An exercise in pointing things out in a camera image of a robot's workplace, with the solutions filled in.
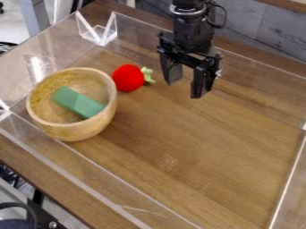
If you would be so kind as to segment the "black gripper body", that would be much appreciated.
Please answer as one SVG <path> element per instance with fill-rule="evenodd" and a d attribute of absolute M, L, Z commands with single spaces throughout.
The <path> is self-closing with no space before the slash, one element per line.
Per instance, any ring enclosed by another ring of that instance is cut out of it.
<path fill-rule="evenodd" d="M 221 55 L 213 51 L 214 32 L 222 28 L 216 14 L 220 4 L 170 4 L 174 30 L 160 32 L 160 51 L 178 54 L 182 64 L 194 68 L 197 65 L 216 64 Z"/>

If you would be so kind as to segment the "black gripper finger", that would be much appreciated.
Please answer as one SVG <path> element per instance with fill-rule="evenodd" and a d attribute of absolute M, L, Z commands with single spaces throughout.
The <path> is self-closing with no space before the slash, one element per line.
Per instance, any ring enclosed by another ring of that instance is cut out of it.
<path fill-rule="evenodd" d="M 178 54 L 160 51 L 165 81 L 169 86 L 184 78 L 184 66 Z"/>
<path fill-rule="evenodd" d="M 217 65 L 197 65 L 193 70 L 192 97 L 202 98 L 213 89 L 214 81 L 221 76 L 221 68 Z"/>

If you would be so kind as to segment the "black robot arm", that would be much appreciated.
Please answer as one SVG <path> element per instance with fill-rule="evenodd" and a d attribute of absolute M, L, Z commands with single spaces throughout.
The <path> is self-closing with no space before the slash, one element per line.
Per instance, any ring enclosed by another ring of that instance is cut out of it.
<path fill-rule="evenodd" d="M 213 89 L 221 77 L 221 52 L 212 41 L 214 30 L 225 27 L 216 22 L 217 8 L 224 6 L 214 0 L 173 0 L 170 12 L 174 17 L 174 31 L 158 34 L 161 65 L 165 81 L 173 85 L 184 78 L 184 66 L 194 71 L 192 97 L 201 98 Z"/>

